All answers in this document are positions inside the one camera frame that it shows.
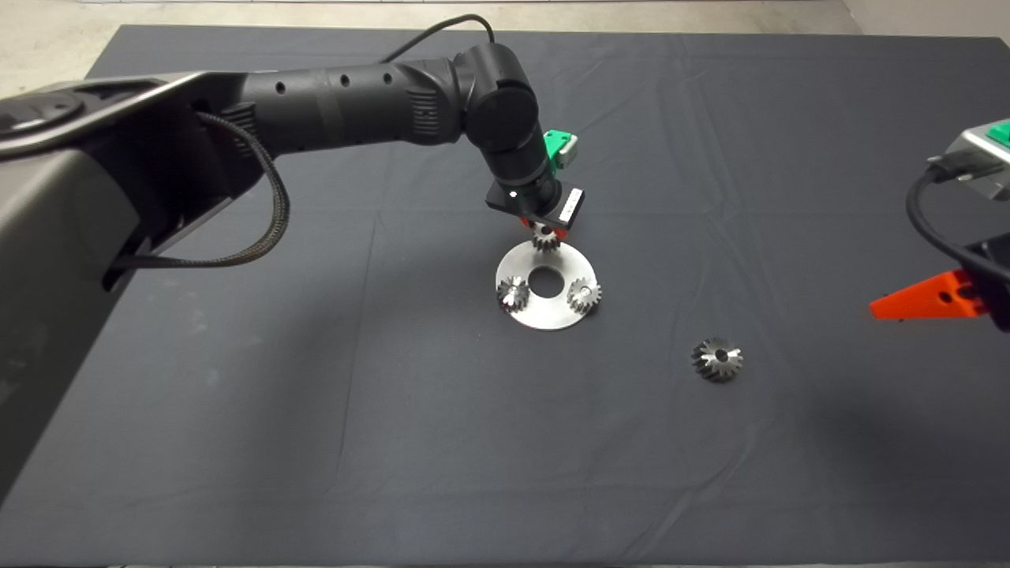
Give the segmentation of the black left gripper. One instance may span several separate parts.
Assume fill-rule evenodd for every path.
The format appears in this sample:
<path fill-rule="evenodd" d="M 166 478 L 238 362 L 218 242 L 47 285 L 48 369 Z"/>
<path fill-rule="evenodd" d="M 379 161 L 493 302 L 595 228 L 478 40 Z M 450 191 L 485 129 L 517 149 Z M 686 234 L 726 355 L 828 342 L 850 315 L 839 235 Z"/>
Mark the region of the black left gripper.
<path fill-rule="evenodd" d="M 507 186 L 494 182 L 484 197 L 491 209 L 520 220 L 527 230 L 552 230 L 552 240 L 565 241 L 583 206 L 585 192 L 559 180 Z"/>

